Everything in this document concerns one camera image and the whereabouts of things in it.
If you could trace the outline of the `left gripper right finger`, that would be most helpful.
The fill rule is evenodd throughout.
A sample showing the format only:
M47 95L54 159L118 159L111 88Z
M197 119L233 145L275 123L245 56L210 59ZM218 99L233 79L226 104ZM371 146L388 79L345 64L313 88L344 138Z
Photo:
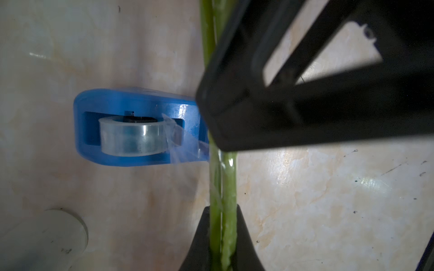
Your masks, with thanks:
M234 271L265 271L250 237L240 206L237 206L237 243Z

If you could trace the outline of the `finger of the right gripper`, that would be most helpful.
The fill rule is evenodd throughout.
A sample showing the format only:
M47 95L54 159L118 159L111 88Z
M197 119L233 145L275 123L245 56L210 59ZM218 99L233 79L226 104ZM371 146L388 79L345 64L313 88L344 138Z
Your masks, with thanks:
M432 1L330 1L266 85L263 68L302 6L302 1L240 1L234 8L196 92L220 149L433 133ZM367 25L382 62L298 84L350 21Z

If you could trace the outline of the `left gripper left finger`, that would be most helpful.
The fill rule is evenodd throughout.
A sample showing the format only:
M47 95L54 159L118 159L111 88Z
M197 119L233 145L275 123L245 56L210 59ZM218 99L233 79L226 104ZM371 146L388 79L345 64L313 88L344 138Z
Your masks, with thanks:
M210 207L205 207L192 244L189 251L181 264L179 271L210 271L211 270L211 252L210 243Z

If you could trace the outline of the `pink flower bouquet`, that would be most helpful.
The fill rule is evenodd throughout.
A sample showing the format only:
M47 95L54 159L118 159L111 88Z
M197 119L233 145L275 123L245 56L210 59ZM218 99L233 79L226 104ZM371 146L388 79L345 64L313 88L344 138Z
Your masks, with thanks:
M215 27L212 1L200 1L201 31L203 59L205 67L208 66L215 50ZM229 235L229 246L226 246L226 204L224 202L224 185L222 177L223 155L216 146L211 133L208 132L210 151L210 269L212 271L231 271L231 257L236 251L236 234Z

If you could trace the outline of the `blue tape dispenser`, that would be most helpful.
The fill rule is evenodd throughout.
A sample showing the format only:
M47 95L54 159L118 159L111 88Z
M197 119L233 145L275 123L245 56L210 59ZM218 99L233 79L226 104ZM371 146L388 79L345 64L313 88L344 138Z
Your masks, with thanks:
M75 146L104 166L209 161L207 127L192 97L143 88L92 89L73 103Z

